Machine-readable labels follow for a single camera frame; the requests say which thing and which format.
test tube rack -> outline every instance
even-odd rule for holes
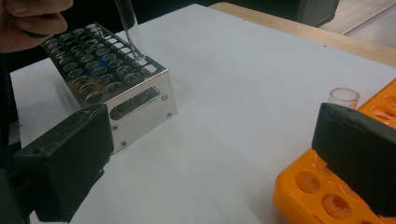
[[[169,71],[96,22],[42,47],[81,107],[107,105],[114,153],[177,113]]]
[[[396,79],[358,110],[394,128]],[[396,217],[378,217],[312,148],[279,174],[273,198],[292,223],[396,224]]]

finger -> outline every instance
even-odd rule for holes
[[[17,25],[24,31],[39,35],[56,35],[67,29],[67,23],[60,13],[46,15],[46,17],[17,18]]]
[[[5,9],[4,9],[3,0],[0,0],[0,13],[3,14],[4,10],[5,10]]]
[[[38,16],[65,11],[73,0],[5,0],[9,13],[16,17]]]
[[[0,34],[0,52],[3,53],[30,49],[51,38],[51,35],[41,38],[30,37],[17,26],[14,17],[7,17],[7,22],[4,24],[2,31],[2,34]]]

hole in rack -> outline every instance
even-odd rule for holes
[[[384,98],[387,105],[396,106],[396,97],[388,95]]]
[[[103,35],[103,34],[105,33],[105,32],[102,31],[102,29],[99,28],[99,27],[91,29],[91,32],[94,32],[94,30],[96,30],[96,32],[94,33],[94,35],[96,35],[96,36],[101,36],[101,35]]]
[[[104,74],[106,71],[107,71],[107,69],[106,69],[105,67],[98,67],[98,68],[94,69],[94,70],[91,72],[91,75],[93,75],[93,76],[99,76],[99,75]]]
[[[55,59],[61,60],[61,59],[66,58],[67,56],[69,56],[69,54],[67,52],[61,52],[61,53],[55,55]]]
[[[131,73],[125,76],[125,83],[136,85],[141,82],[141,78],[138,73]]]
[[[103,56],[102,59],[105,62],[109,63],[109,62],[113,61],[116,57],[117,57],[117,55],[115,53],[109,53],[109,54]]]
[[[87,76],[78,77],[78,78],[76,78],[76,80],[74,81],[74,84],[75,84],[75,86],[80,86],[80,85],[83,85],[83,84],[87,83],[87,81],[88,81],[89,79],[90,79],[90,78],[87,77]]]
[[[73,31],[73,34],[79,34],[79,33],[81,33],[81,32],[83,32],[84,31],[84,29],[83,28],[79,28],[79,29],[77,29],[77,30],[74,30]]]
[[[131,52],[131,50],[128,49],[128,48],[119,49],[119,53],[120,53],[120,54],[127,54],[127,53],[129,53],[129,52]]]
[[[396,116],[395,113],[384,107],[384,106],[374,106],[373,109],[373,114],[375,114],[377,117],[384,119],[384,120],[395,120]]]
[[[98,61],[93,61],[93,62],[87,63],[87,65],[85,65],[85,67],[86,67],[88,70],[91,70],[91,69],[93,69],[93,68],[98,67],[99,64],[100,64],[100,62],[98,62]]]
[[[145,65],[146,63],[148,63],[148,61],[146,61],[146,60],[140,60],[140,61],[135,61],[135,62],[134,62],[134,65],[135,65],[135,66],[143,66],[143,65]]]
[[[66,44],[66,46],[67,46],[68,48],[73,48],[73,47],[75,47],[75,46],[77,46],[77,45],[78,45],[78,42],[77,42],[77,41],[72,41],[72,42]]]
[[[85,28],[87,29],[91,29],[93,27],[96,27],[96,24],[92,23],[92,24],[88,24]]]
[[[60,65],[65,65],[65,64],[68,64],[68,63],[73,62],[73,60],[74,60],[73,57],[66,57],[66,58],[61,59],[61,60],[59,61],[59,64],[60,64]]]
[[[64,35],[61,35],[59,38],[65,39],[65,38],[69,37],[70,35],[71,35],[71,34],[64,34]]]
[[[109,33],[104,33],[103,35],[100,36],[100,38],[102,38],[102,39],[109,39],[111,37],[112,37],[112,35]]]
[[[146,74],[152,74],[152,73],[155,73],[155,71],[157,71],[157,67],[152,64],[149,64],[149,65],[144,66],[142,71]]]
[[[72,41],[74,41],[74,37],[67,37],[66,39],[64,39],[65,44],[70,43]]]
[[[82,32],[82,33],[79,33],[77,36],[78,37],[83,37],[83,36],[86,36],[88,34],[88,32]]]
[[[120,82],[113,82],[107,85],[106,91],[108,92],[115,92],[122,87],[122,83]]]
[[[101,49],[104,45],[103,44],[95,44],[91,46],[92,50],[98,50]]]
[[[56,48],[59,48],[60,46],[61,45],[58,42],[56,42],[56,43],[50,44],[49,49],[56,49]]]
[[[50,45],[50,44],[53,44],[53,43],[56,43],[56,42],[58,42],[58,40],[56,38],[52,38],[52,39],[49,39],[49,40],[46,41],[46,45]]]
[[[58,54],[58,53],[62,53],[63,51],[64,51],[64,48],[57,48],[57,49],[53,49],[50,53]]]
[[[132,68],[131,65],[124,65],[122,67],[119,67],[117,69],[116,73],[119,76],[125,76],[125,75],[132,73],[133,71],[134,71],[134,69]]]
[[[77,66],[78,66],[78,63],[69,63],[64,66],[64,71],[69,72],[69,71],[75,69]]]
[[[106,41],[107,44],[114,44],[116,43],[118,40],[116,38],[110,38]]]
[[[102,83],[102,84],[107,84],[107,83],[111,82],[113,77],[114,76],[112,74],[106,74],[106,75],[103,75],[103,76],[99,77],[98,82]]]
[[[322,199],[324,211],[338,220],[345,220],[351,217],[351,209],[346,200],[336,194],[328,194]]]
[[[97,44],[98,42],[99,41],[97,39],[92,39],[92,40],[87,41],[87,43],[85,43],[85,44],[87,45],[87,47],[91,47],[91,46]]]
[[[94,59],[93,55],[90,54],[90,55],[82,57],[79,61],[81,63],[88,63],[88,62],[92,61],[93,59]]]
[[[124,61],[122,59],[116,59],[116,60],[112,61],[109,64],[109,66],[112,67],[112,68],[120,67],[123,63],[124,63]]]
[[[81,50],[83,50],[83,49],[85,49],[84,46],[82,46],[82,45],[77,45],[77,46],[74,46],[73,48],[71,48],[70,51],[72,51],[72,52],[78,52],[78,51],[81,51]]]
[[[113,44],[111,46],[111,48],[113,48],[113,49],[121,49],[121,48],[124,48],[124,47],[125,46],[123,44],[121,44],[121,43],[116,43],[116,44]]]
[[[76,78],[82,75],[83,70],[81,68],[71,71],[67,76],[69,78]]]
[[[88,51],[84,49],[84,50],[81,50],[81,51],[77,52],[76,53],[76,57],[82,58],[82,57],[84,57],[87,54],[88,54]]]
[[[90,29],[90,32],[94,33],[94,35],[97,35],[96,33],[100,32],[102,28],[100,27],[93,27]]]
[[[103,94],[97,91],[88,95],[87,98],[85,99],[85,103],[89,105],[96,104],[100,100],[102,100],[102,98],[103,98]]]
[[[83,37],[81,38],[81,41],[88,41],[88,40],[91,40],[91,39],[93,39],[92,36],[90,36],[90,35],[85,35],[85,36],[83,36]]]
[[[301,171],[294,177],[294,182],[302,192],[313,194],[320,190],[320,183],[314,174]]]
[[[125,59],[129,62],[134,62],[134,55],[132,53],[128,53],[125,55]]]
[[[103,55],[105,55],[105,54],[107,54],[107,53],[109,53],[110,52],[110,49],[99,49],[97,52],[96,52],[96,55],[97,56],[103,56]]]
[[[88,95],[90,92],[92,92],[94,89],[95,89],[96,87],[95,87],[95,85],[93,85],[92,83],[89,83],[89,84],[87,84],[87,85],[84,85],[84,86],[82,86],[80,89],[79,89],[79,94],[81,94],[81,95]]]

glass test tube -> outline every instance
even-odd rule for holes
[[[122,26],[124,28],[126,37],[128,39],[129,47],[134,58],[138,61],[145,59],[145,54],[142,51],[141,36],[132,7],[131,0],[114,0],[117,10],[120,14]]]

white surface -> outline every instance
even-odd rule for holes
[[[310,147],[320,103],[342,86],[362,103],[396,75],[196,5],[140,31],[171,72],[179,112],[111,158],[72,223],[285,223],[275,179]],[[12,79],[24,144],[78,109],[50,60]]]

